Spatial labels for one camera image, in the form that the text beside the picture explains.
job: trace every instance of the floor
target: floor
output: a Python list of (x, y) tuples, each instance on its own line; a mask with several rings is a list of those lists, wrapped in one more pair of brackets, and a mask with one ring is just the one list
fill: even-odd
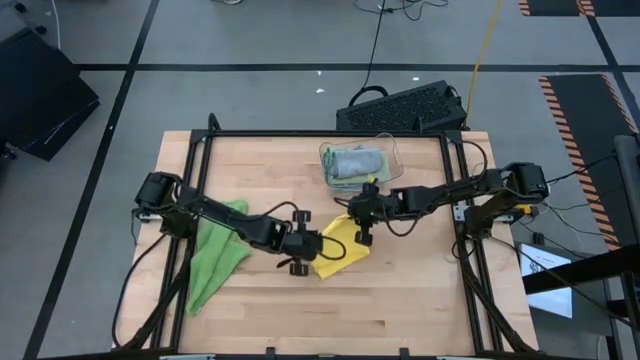
[[(33, 9), (29, 21), (55, 30), (50, 2), (25, 3)], [(375, 8), (378, 2), (360, 3)], [(385, 15), (376, 62), (426, 65), (424, 71), (373, 72), (370, 84), (397, 92), (444, 79), (466, 98), (468, 70), (495, 3), (450, 0), (447, 7), (425, 7), (417, 22), (401, 12)], [(362, 86), (377, 23), (376, 15), (346, 0), (245, 0), (238, 6), (210, 0), (56, 4), (62, 51), (84, 69), (94, 69), (81, 77), (102, 104), (51, 162), (20, 154), (18, 161), (0, 163), (0, 227), (5, 233), (0, 239), (0, 349), (10, 360), (25, 354), (72, 223), (78, 222), (77, 246), (39, 356), (109, 349), (111, 317), (133, 253), (129, 211), (141, 181), (154, 167), (164, 131), (202, 128), (212, 111), (225, 129), (333, 129), (336, 109), (346, 106)], [(146, 39), (139, 38), (141, 28), (145, 33), (145, 17), (150, 25)], [(617, 62), (640, 64), (640, 48), (632, 46), (640, 19), (597, 20)], [(55, 44), (55, 31), (45, 38)], [(134, 66), (127, 66), (130, 61), (171, 66), (167, 71), (143, 66), (134, 73)], [(515, 1), (504, 2), (484, 61), (614, 70), (607, 67), (612, 64), (586, 18), (525, 17)], [(355, 64), (351, 69), (357, 71), (341, 70), (344, 63)], [(262, 65), (196, 71), (203, 69), (189, 64)], [(292, 71), (292, 64), (304, 65)], [(572, 171), (538, 85), (540, 75), (555, 72), (536, 71), (534, 66), (503, 66), (481, 72), (470, 126), (489, 132), (498, 165), (533, 161), (555, 177)], [(640, 73), (624, 76), (640, 94)], [(124, 99), (121, 112), (114, 107), (119, 94)], [(98, 152), (101, 141), (108, 140), (108, 152)], [(577, 180), (569, 178), (553, 187), (550, 201), (566, 207), (585, 198)], [(88, 206), (86, 214), (77, 213), (79, 204)], [(566, 220), (597, 230), (586, 208), (567, 212)], [(550, 213), (531, 227), (571, 249), (606, 251), (601, 238), (578, 238)], [(518, 240), (530, 238), (518, 226), (513, 232)], [(560, 333), (537, 320), (536, 328), (543, 350), (596, 357), (594, 335)], [(600, 358), (606, 358), (605, 349), (603, 342)]]

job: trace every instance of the gray cloth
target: gray cloth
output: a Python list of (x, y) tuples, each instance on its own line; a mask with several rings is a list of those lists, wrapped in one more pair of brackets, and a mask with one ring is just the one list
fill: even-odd
[(345, 179), (373, 174), (382, 169), (382, 153), (379, 149), (334, 150), (331, 176)]

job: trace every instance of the wooden tabletop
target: wooden tabletop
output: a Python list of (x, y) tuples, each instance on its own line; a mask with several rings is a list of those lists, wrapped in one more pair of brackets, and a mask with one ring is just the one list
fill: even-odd
[[(189, 135), (165, 133), (156, 170), (182, 174)], [(494, 166), (486, 133), (464, 133), (464, 139), (480, 144)], [(349, 139), (217, 137), (205, 194), (219, 201), (245, 199), (253, 214), (291, 200), (312, 211), (310, 229), (322, 230), (345, 212), (324, 183), (318, 147), (325, 141)], [(404, 174), (384, 185), (383, 192), (391, 186), (445, 182), (438, 140), (396, 141)], [(479, 172), (482, 166), (475, 165), (482, 162), (480, 153), (468, 145), (465, 152), (470, 171), (475, 167)], [(452, 163), (457, 169), (453, 157)], [(198, 172), (196, 166), (192, 185)], [(288, 219), (291, 214), (281, 209), (273, 216)], [(404, 231), (410, 224), (392, 225)], [(142, 226), (136, 257), (158, 238), (158, 229), (159, 222)], [(455, 240), (450, 207), (424, 217), (407, 237), (395, 237), (380, 225), (372, 233), (371, 254), (324, 281), (315, 274), (290, 276), (286, 268), (275, 267), (284, 256), (252, 249), (200, 314), (185, 316), (180, 352), (263, 354), (273, 346), (279, 354), (396, 355), (400, 347), (412, 355), (473, 354), (460, 267), (450, 253)], [(493, 234), (512, 242), (508, 225), (496, 224)], [(497, 306), (537, 348), (515, 253), (495, 242), (485, 241), (484, 246)], [(165, 240), (132, 275), (119, 319), (121, 341), (133, 336), (156, 305), (168, 247)], [(478, 309), (484, 346), (491, 349), (479, 302)], [(163, 345), (168, 344), (174, 313), (173, 307), (167, 311)]]

